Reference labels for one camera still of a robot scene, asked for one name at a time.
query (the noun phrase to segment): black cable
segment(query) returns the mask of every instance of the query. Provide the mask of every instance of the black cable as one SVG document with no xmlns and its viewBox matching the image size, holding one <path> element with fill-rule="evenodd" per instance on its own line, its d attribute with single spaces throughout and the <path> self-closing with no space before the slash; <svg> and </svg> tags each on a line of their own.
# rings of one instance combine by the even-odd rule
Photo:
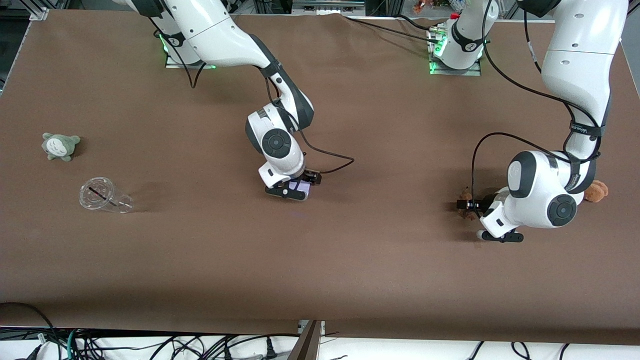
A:
<svg viewBox="0 0 640 360">
<path fill-rule="evenodd" d="M 298 131 L 300 132 L 300 136 L 302 136 L 302 140 L 305 141 L 305 144 L 307 146 L 309 146 L 311 149 L 317 151 L 317 152 L 321 152 L 323 154 L 327 154 L 330 156 L 334 156 L 336 158 L 340 158 L 340 159 L 345 159 L 345 160 L 349 160 L 346 164 L 341 165 L 337 168 L 331 169 L 331 170 L 327 170 L 327 171 L 319 171 L 320 174 L 331 174 L 332 172 L 336 172 L 340 169 L 346 168 L 347 166 L 353 164 L 354 161 L 356 161 L 354 158 L 349 157 L 349 156 L 345 156 L 345 155 L 341 155 L 341 154 L 336 154 L 335 152 L 331 152 L 331 151 L 326 151 L 326 150 L 322 150 L 322 149 L 318 149 L 317 147 L 311 145 L 309 143 L 309 141 L 307 140 L 307 137 L 305 136 L 305 133 L 302 131 L 302 128 L 300 128 L 300 124 L 298 123 L 298 121 L 296 120 L 295 117 L 293 117 L 293 115 L 291 115 L 291 113 L 286 110 L 283 106 L 276 104 L 275 101 L 273 101 L 273 97 L 271 96 L 271 88 L 269 87 L 269 81 L 267 78 L 264 79 L 265 84 L 267 85 L 267 94 L 269 95 L 269 101 L 271 102 L 271 104 L 273 106 L 276 106 L 277 108 L 280 108 L 282 110 L 284 110 L 289 118 L 291 118 L 291 120 L 296 124 L 296 127 L 298 127 Z"/>
<path fill-rule="evenodd" d="M 267 354 L 264 356 L 264 359 L 271 360 L 276 357 L 278 357 L 278 354 L 273 350 L 273 342 L 271 341 L 271 338 L 267 336 Z"/>
<path fill-rule="evenodd" d="M 218 351 L 224 344 L 225 342 L 231 341 L 233 339 L 235 339 L 237 336 L 236 335 L 226 335 L 224 336 L 222 339 L 218 340 L 211 348 L 209 348 L 207 351 L 205 351 L 202 354 L 202 359 L 210 359 L 211 358 L 211 354 L 215 353 L 216 351 Z"/>
<path fill-rule="evenodd" d="M 484 345 L 484 341 L 480 341 L 478 343 L 478 345 L 476 345 L 476 349 L 474 350 L 473 354 L 471 354 L 471 356 L 469 357 L 468 360 L 474 360 L 476 358 L 476 356 L 478 355 L 478 352 L 480 351 L 480 348 L 482 347 L 482 345 Z"/>
<path fill-rule="evenodd" d="M 631 13 L 632 13 L 632 12 L 634 12 L 634 10 L 635 10 L 638 6 L 640 6 L 640 3 L 637 3 L 633 8 L 631 8 L 631 10 L 629 10 L 629 11 L 627 12 L 627 16 L 631 15 Z"/>
<path fill-rule="evenodd" d="M 515 342 L 511 343 L 511 349 L 513 350 L 513 352 L 516 353 L 517 356 L 520 356 L 524 360 L 531 360 L 531 355 L 529 355 L 529 349 L 527 348 L 527 345 L 525 343 L 518 342 L 518 344 L 521 344 L 522 347 L 524 348 L 525 354 L 522 354 L 521 352 L 518 351 L 518 349 L 516 349 L 516 344 L 517 343 Z"/>
<path fill-rule="evenodd" d="M 219 351 L 218 351 L 217 353 L 215 353 L 211 358 L 212 358 L 212 359 L 216 359 L 218 356 L 220 356 L 220 355 L 225 351 L 225 349 L 227 349 L 227 350 L 228 350 L 228 349 L 231 349 L 232 347 L 237 346 L 237 345 L 240 345 L 240 344 L 242 344 L 242 343 L 246 343 L 247 341 L 257 340 L 257 339 L 263 339 L 263 338 L 274 338 L 274 337 L 276 337 L 276 336 L 292 336 L 292 337 L 296 337 L 296 338 L 297 338 L 297 337 L 299 337 L 300 335 L 298 335 L 298 334 L 267 334 L 267 335 L 254 336 L 254 337 L 252 337 L 252 338 L 248 338 L 248 339 L 240 340 L 240 341 L 238 341 L 237 343 L 233 343 L 233 344 L 231 344 L 231 345 L 229 345 L 229 346 L 225 346 L 225 348 L 224 348 L 224 349 L 219 350 Z"/>
<path fill-rule="evenodd" d="M 542 73 L 542 69 L 540 68 L 540 64 L 538 63 L 538 59 L 536 55 L 533 53 L 533 47 L 531 46 L 531 39 L 529 38 L 529 25 L 527 24 L 527 12 L 524 12 L 524 36 L 527 39 L 527 45 L 529 46 L 529 50 L 531 50 L 531 58 L 533 59 L 533 64 L 536 66 L 536 69 L 539 73 Z"/>
<path fill-rule="evenodd" d="M 563 360 L 563 357 L 564 357 L 564 351 L 566 350 L 566 348 L 568 348 L 568 347 L 569 347 L 569 345 L 571 345 L 571 344 L 568 344 L 568 343 L 567 343 L 567 344 L 564 344 L 564 345 L 562 346 L 562 349 L 560 349 L 560 356 L 558 357 L 558 360 Z"/>
<path fill-rule="evenodd" d="M 25 334 L 20 334 L 20 335 L 6 336 L 6 337 L 4 337 L 4 338 L 1 338 L 1 339 L 0 339 L 0 341 L 1 341 L 1 340 L 17 339 L 17 338 L 22 338 L 22 339 L 20 339 L 20 340 L 26 340 L 26 338 L 27 338 L 27 337 L 29 337 L 29 335 L 31 335 L 31 334 L 29 334 L 29 333 L 25 333 Z"/>
<path fill-rule="evenodd" d="M 176 356 L 178 356 L 178 354 L 179 354 L 179 353 L 181 353 L 181 352 L 183 352 L 183 351 L 185 351 L 185 350 L 188 350 L 188 351 L 190 351 L 191 353 L 193 353 L 193 354 L 197 355 L 199 359 L 200 359 L 200 358 L 202 358 L 202 354 L 201 354 L 199 351 L 194 350 L 194 349 L 192 349 L 191 347 L 189 347 L 189 344 L 190 344 L 190 343 L 194 342 L 195 340 L 199 340 L 199 339 L 200 339 L 200 337 L 199 337 L 199 336 L 195 336 L 193 339 L 191 339 L 191 340 L 187 341 L 185 344 L 183 344 L 182 342 L 178 341 L 177 343 L 178 343 L 178 344 L 180 344 L 181 346 L 180 346 L 179 348 L 175 348 L 175 347 L 174 347 L 174 349 L 173 349 L 173 355 L 171 356 L 171 360 L 174 360 L 174 359 L 175 359 L 175 357 L 176 357 Z"/>
<path fill-rule="evenodd" d="M 184 68 L 184 71 L 187 73 L 187 77 L 189 78 L 189 86 L 192 89 L 195 89 L 196 85 L 198 84 L 198 78 L 200 77 L 200 73 L 202 72 L 202 69 L 204 69 L 204 67 L 207 65 L 207 63 L 203 63 L 200 66 L 200 68 L 198 69 L 198 73 L 196 74 L 195 80 L 191 79 L 191 73 L 189 72 L 189 69 L 187 68 L 187 64 L 184 63 L 184 60 L 180 56 L 180 53 L 178 52 L 178 49 L 176 49 L 175 46 L 173 46 L 173 44 L 169 40 L 167 40 L 168 36 L 165 33 L 163 33 L 163 31 L 158 27 L 158 25 L 155 24 L 155 22 L 151 18 L 149 18 L 149 21 L 156 28 L 156 31 L 154 32 L 154 35 L 157 32 L 157 34 L 159 34 L 162 37 L 162 39 L 164 40 L 164 42 L 166 44 L 169 44 L 169 46 L 171 46 L 171 48 L 173 49 L 175 54 L 178 56 L 178 59 L 180 60 L 180 63 L 182 64 L 182 67 Z"/>
<path fill-rule="evenodd" d="M 40 309 L 38 309 L 37 307 L 31 304 L 26 304 L 24 302 L 0 302 L 0 307 L 2 306 L 26 307 L 27 309 L 30 309 L 36 312 L 38 315 L 40 315 L 40 317 L 44 320 L 44 322 L 47 323 L 47 326 L 49 326 L 49 329 L 51 330 L 51 334 L 53 335 L 53 338 L 56 340 L 56 342 L 60 343 L 60 337 L 56 333 L 56 328 L 53 327 L 53 323 L 51 323 L 49 318 L 46 315 L 44 315 L 44 313 L 40 311 Z M 62 360 L 62 355 L 60 354 L 60 352 L 58 352 L 58 360 Z"/>
<path fill-rule="evenodd" d="M 505 74 L 502 70 L 500 70 L 500 68 L 493 62 L 493 59 L 491 58 L 491 55 L 489 54 L 489 48 L 487 47 L 487 40 L 486 40 L 486 36 L 485 34 L 485 29 L 486 29 L 486 17 L 489 15 L 489 9 L 491 8 L 491 5 L 493 4 L 493 1 L 489 1 L 486 10 L 484 11 L 484 18 L 482 20 L 482 41 L 484 44 L 484 53 L 486 55 L 486 59 L 489 61 L 489 63 L 491 64 L 491 66 L 498 72 L 498 74 L 500 74 L 503 78 L 507 79 L 507 81 L 509 81 L 510 83 L 514 84 L 515 86 L 523 89 L 523 90 L 527 90 L 528 92 L 532 92 L 536 95 L 540 95 L 543 97 L 546 97 L 547 99 L 552 99 L 555 101 L 559 101 L 565 105 L 571 105 L 574 108 L 580 110 L 581 112 L 583 112 L 588 118 L 589 120 L 593 123 L 594 126 L 598 127 L 598 123 L 596 122 L 596 120 L 593 118 L 593 116 L 590 114 L 590 112 L 588 112 L 587 110 L 585 110 L 582 106 L 579 106 L 577 104 L 574 104 L 570 101 L 561 99 L 559 97 L 553 96 L 553 95 L 549 95 L 549 94 L 545 94 L 543 92 L 539 92 L 537 90 L 534 90 L 532 88 L 529 88 L 527 86 L 524 86 L 522 84 L 520 84 L 519 82 L 515 81 L 514 79 L 511 79 L 507 74 Z"/>
<path fill-rule="evenodd" d="M 153 354 L 151 354 L 151 357 L 149 358 L 149 360 L 154 360 L 154 358 L 158 355 L 158 353 L 160 352 L 160 350 L 162 350 L 165 346 L 167 346 L 169 343 L 172 343 L 173 340 L 176 338 L 177 336 L 172 336 L 170 338 L 168 338 L 164 343 L 160 344 L 160 346 L 156 349 L 156 351 L 154 351 Z"/>
<path fill-rule="evenodd" d="M 487 18 L 488 14 L 489 14 L 489 9 L 491 8 L 492 3 L 493 3 L 492 1 L 489 1 L 489 3 L 487 4 L 487 7 L 486 7 L 486 9 L 484 11 L 483 21 L 482 21 L 482 40 L 483 40 L 483 44 L 484 44 L 484 53 L 486 55 L 487 60 L 491 64 L 491 66 L 503 78 L 507 79 L 510 83 L 516 85 L 517 87 L 519 87 L 521 89 L 524 89 L 524 90 L 527 90 L 529 92 L 532 92 L 532 93 L 534 93 L 536 95 L 540 95 L 540 96 L 543 96 L 543 97 L 546 97 L 546 98 L 549 98 L 549 99 L 552 99 L 552 100 L 556 100 L 556 101 L 559 101 L 559 102 L 563 103 L 570 110 L 569 112 L 572 115 L 572 120 L 575 119 L 575 118 L 573 116 L 573 112 L 569 108 L 569 105 L 573 106 L 574 108 L 576 108 L 576 109 L 580 110 L 581 112 L 583 112 L 591 120 L 593 125 L 597 127 L 598 123 L 593 118 L 593 116 L 588 111 L 586 111 L 584 108 L 580 107 L 579 105 L 576 105 L 576 104 L 574 104 L 574 103 L 572 103 L 570 101 L 565 101 L 563 99 L 560 99 L 559 97 L 556 97 L 556 96 L 553 96 L 553 95 L 549 95 L 549 94 L 545 94 L 543 92 L 539 92 L 537 90 L 533 90 L 532 88 L 526 87 L 526 86 L 520 84 L 519 82 L 511 79 L 509 76 L 507 76 L 507 74 L 505 74 L 502 70 L 500 70 L 500 68 L 498 68 L 498 66 L 493 62 L 493 59 L 491 58 L 491 55 L 489 53 L 489 49 L 487 47 L 487 41 L 486 41 L 486 36 L 485 36 L 485 33 L 486 33 L 486 31 L 485 31 L 485 29 L 486 29 L 486 18 Z M 476 198 L 476 193 L 474 191 L 474 185 L 475 185 L 475 182 L 476 182 L 476 155 L 477 155 L 478 148 L 480 148 L 480 145 L 482 144 L 483 141 L 485 141 L 487 138 L 489 138 L 491 136 L 494 136 L 494 135 L 502 135 L 502 136 L 507 136 L 507 137 L 510 137 L 510 138 L 514 138 L 514 139 L 519 140 L 519 141 L 521 141 L 523 143 L 526 143 L 529 146 L 532 146 L 532 147 L 536 148 L 537 150 L 539 150 L 541 152 L 544 152 L 547 156 L 551 156 L 551 157 L 553 157 L 553 158 L 555 158 L 557 160 L 563 161 L 565 163 L 569 163 L 569 164 L 572 163 L 570 160 L 565 159 L 565 158 L 563 158 L 561 156 L 558 156 L 558 155 L 554 154 L 553 152 L 550 152 L 549 150 L 546 150 L 546 149 L 540 147 L 539 145 L 536 145 L 535 143 L 532 143 L 532 142 L 530 142 L 528 140 L 520 138 L 519 136 L 512 135 L 512 134 L 509 134 L 509 133 L 490 133 L 490 134 L 487 134 L 482 139 L 480 139 L 480 141 L 476 145 L 476 148 L 474 149 L 473 158 L 471 160 L 471 197 L 472 197 L 472 199 Z M 566 149 L 566 144 L 568 143 L 571 135 L 572 134 L 570 133 L 569 136 L 564 141 L 563 150 Z M 580 160 L 579 161 L 580 164 L 587 163 L 589 161 L 593 161 L 593 160 L 597 159 L 600 156 L 600 153 L 598 152 L 598 150 L 600 148 L 600 139 L 601 138 L 598 137 L 596 146 L 594 148 L 594 151 L 591 153 L 591 156 L 588 157 L 585 160 Z M 481 218 L 480 213 L 478 212 L 478 209 L 476 207 L 476 203 L 473 202 L 472 205 L 473 205 L 472 207 L 473 207 L 473 210 L 474 210 L 474 213 L 476 214 L 476 216 L 478 216 L 478 218 Z"/>
<path fill-rule="evenodd" d="M 33 349 L 33 351 L 29 354 L 29 356 L 27 356 L 26 360 L 37 360 L 38 353 L 40 352 L 41 348 L 42 348 L 42 344 L 38 345 L 35 349 Z"/>
<path fill-rule="evenodd" d="M 419 28 L 420 30 L 429 31 L 429 28 L 427 26 L 422 26 L 420 24 L 417 24 L 415 21 L 409 19 L 407 16 L 404 16 L 401 13 L 394 15 L 394 17 L 407 20 L 409 22 L 409 24 L 415 26 L 416 28 Z"/>
<path fill-rule="evenodd" d="M 207 63 L 203 62 L 200 68 L 198 69 L 198 72 L 196 73 L 196 77 L 193 80 L 193 85 L 191 86 L 192 89 L 196 88 L 196 85 L 198 84 L 198 79 L 200 78 L 200 73 L 202 72 L 202 69 L 204 69 L 205 66 L 207 66 Z"/>
<path fill-rule="evenodd" d="M 536 148 L 537 150 L 544 152 L 547 156 L 551 156 L 552 158 L 555 158 L 557 160 L 563 161 L 565 163 L 571 163 L 570 160 L 563 158 L 560 155 L 554 154 L 553 152 L 550 152 L 549 150 L 546 150 L 545 148 L 536 145 L 535 143 L 532 143 L 528 140 L 525 140 L 519 136 L 513 135 L 513 134 L 509 134 L 509 133 L 501 133 L 501 132 L 496 132 L 496 133 L 489 133 L 487 135 L 484 135 L 482 139 L 480 139 L 480 141 L 478 141 L 478 144 L 476 145 L 476 148 L 474 149 L 474 155 L 471 159 L 471 197 L 472 199 L 476 198 L 476 193 L 474 191 L 474 185 L 476 183 L 476 155 L 478 152 L 478 149 L 480 148 L 480 145 L 482 145 L 482 143 L 490 138 L 491 136 L 496 136 L 496 135 L 501 135 L 501 136 L 506 136 L 508 138 L 513 138 L 516 139 L 520 142 L 526 143 L 527 145 Z M 599 153 L 595 156 L 590 157 L 589 159 L 586 160 L 581 160 L 581 163 L 585 163 L 585 162 L 589 162 L 589 161 L 593 161 L 595 159 L 597 159 L 599 157 Z M 478 218 L 481 218 L 480 213 L 478 212 L 478 209 L 476 208 L 476 202 L 473 202 L 473 209 L 474 209 L 474 213 L 476 213 L 476 215 L 478 216 Z"/>
<path fill-rule="evenodd" d="M 152 348 L 152 347 L 157 347 L 162 345 L 163 343 L 157 343 L 157 344 L 153 344 L 153 345 L 149 345 L 146 347 L 97 347 L 97 349 L 101 350 L 101 351 L 113 351 L 113 350 L 133 350 L 133 351 L 137 351 L 137 350 L 145 350 L 148 348 Z"/>
<path fill-rule="evenodd" d="M 370 22 L 366 22 L 366 21 L 362 21 L 362 20 L 358 20 L 358 19 L 352 19 L 351 17 L 345 17 L 351 21 L 354 22 L 359 22 L 361 24 L 367 25 L 367 26 L 372 26 L 374 28 L 378 28 L 378 29 L 382 29 L 382 30 L 387 30 L 387 31 L 391 31 L 392 33 L 396 33 L 396 34 L 400 34 L 400 35 L 404 35 L 406 37 L 410 37 L 410 38 L 416 38 L 418 40 L 423 40 L 426 42 L 432 42 L 434 44 L 437 44 L 438 41 L 436 39 L 430 39 L 430 38 L 424 38 L 424 37 L 419 37 L 417 35 L 413 35 L 413 34 L 409 34 L 409 33 L 403 33 L 402 31 L 398 31 L 398 30 L 394 30 L 394 29 L 389 29 L 389 28 L 385 28 L 384 26 L 380 26 L 380 25 L 375 25 L 375 24 L 371 24 Z"/>
<path fill-rule="evenodd" d="M 536 69 L 538 70 L 538 72 L 542 74 L 542 68 L 538 63 L 538 59 L 536 58 L 536 55 L 533 51 L 533 46 L 531 44 L 531 38 L 529 37 L 529 26 L 527 24 L 527 12 L 524 12 L 524 36 L 527 39 L 527 45 L 529 46 L 529 52 L 531 52 L 531 58 L 533 59 L 533 64 L 536 66 Z M 569 111 L 569 116 L 571 116 L 571 122 L 572 123 L 575 122 L 575 114 L 573 113 L 573 110 L 571 109 L 571 107 L 566 103 L 564 104 L 564 107 L 566 108 L 567 111 Z M 564 152 L 567 152 L 566 144 L 569 142 L 569 139 L 571 138 L 572 134 L 573 133 L 569 132 L 569 135 L 564 140 L 564 143 L 562 146 L 562 150 Z M 601 142 L 601 139 L 598 138 L 593 154 L 597 153 L 598 150 L 600 150 L 600 142 Z"/>
</svg>

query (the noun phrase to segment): black circular button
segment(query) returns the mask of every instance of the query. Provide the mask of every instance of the black circular button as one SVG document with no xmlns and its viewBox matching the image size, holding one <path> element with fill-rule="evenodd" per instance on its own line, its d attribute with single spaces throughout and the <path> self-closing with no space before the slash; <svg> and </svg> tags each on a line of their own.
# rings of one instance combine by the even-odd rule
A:
<svg viewBox="0 0 640 360">
<path fill-rule="evenodd" d="M 549 203 L 547 218 L 554 226 L 569 224 L 575 217 L 578 205 L 569 195 L 558 195 Z"/>
<path fill-rule="evenodd" d="M 272 149 L 279 149 L 284 145 L 284 139 L 280 135 L 273 135 L 269 138 L 269 146 Z"/>
<path fill-rule="evenodd" d="M 262 137 L 262 150 L 272 158 L 282 159 L 291 149 L 291 136 L 283 129 L 271 129 Z"/>
<path fill-rule="evenodd" d="M 571 215 L 571 204 L 564 202 L 558 205 L 556 213 L 559 218 L 568 218 Z"/>
</svg>

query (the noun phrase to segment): table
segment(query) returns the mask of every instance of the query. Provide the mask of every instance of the table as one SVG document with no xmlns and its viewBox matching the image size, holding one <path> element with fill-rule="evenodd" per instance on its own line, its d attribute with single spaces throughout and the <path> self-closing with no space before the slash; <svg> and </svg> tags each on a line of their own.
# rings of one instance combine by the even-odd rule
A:
<svg viewBox="0 0 640 360">
<path fill-rule="evenodd" d="M 255 69 L 206 71 L 192 90 L 164 69 L 146 19 L 52 11 L 0 99 L 1 300 L 34 303 L 60 327 L 265 333 L 319 318 L 342 336 L 640 343 L 640 101 L 622 51 L 596 177 L 610 196 L 564 228 L 487 243 L 451 209 L 477 140 L 507 131 L 559 147 L 561 104 L 484 61 L 479 78 L 430 76 L 420 41 L 340 15 L 236 21 L 313 102 L 309 140 L 356 163 L 306 202 L 269 197 L 243 130 L 268 101 Z M 531 25 L 538 54 L 552 31 Z M 496 24 L 492 40 L 505 72 L 544 89 L 522 24 Z M 79 135 L 74 160 L 48 161 L 44 132 Z M 524 149 L 484 145 L 478 187 L 504 186 Z M 308 151 L 308 164 L 339 162 Z M 137 212 L 84 210 L 79 187 L 94 176 Z M 40 325 L 18 311 L 0 321 Z"/>
</svg>

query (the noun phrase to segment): green plush toy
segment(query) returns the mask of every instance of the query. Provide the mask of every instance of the green plush toy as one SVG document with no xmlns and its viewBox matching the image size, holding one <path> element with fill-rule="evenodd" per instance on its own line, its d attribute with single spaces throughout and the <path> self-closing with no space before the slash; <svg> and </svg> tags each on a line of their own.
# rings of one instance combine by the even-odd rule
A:
<svg viewBox="0 0 640 360">
<path fill-rule="evenodd" d="M 42 149 L 47 153 L 47 158 L 53 160 L 60 158 L 63 161 L 71 161 L 71 154 L 76 149 L 76 144 L 80 142 L 80 136 L 42 134 L 44 143 Z"/>
</svg>

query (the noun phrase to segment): green led light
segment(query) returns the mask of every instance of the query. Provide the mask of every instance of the green led light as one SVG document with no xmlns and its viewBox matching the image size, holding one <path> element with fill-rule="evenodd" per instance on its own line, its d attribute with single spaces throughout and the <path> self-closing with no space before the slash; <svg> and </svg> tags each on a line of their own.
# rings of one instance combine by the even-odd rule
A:
<svg viewBox="0 0 640 360">
<path fill-rule="evenodd" d="M 440 46 L 436 46 L 435 54 L 436 56 L 442 56 L 442 52 L 444 51 L 445 46 L 447 46 L 447 37 L 443 36 L 442 39 L 438 42 Z"/>
<path fill-rule="evenodd" d="M 160 37 L 160 41 L 162 41 L 162 47 L 163 47 L 164 51 L 168 54 L 169 53 L 169 49 L 166 48 L 166 42 L 164 42 L 164 39 L 162 37 Z"/>
</svg>

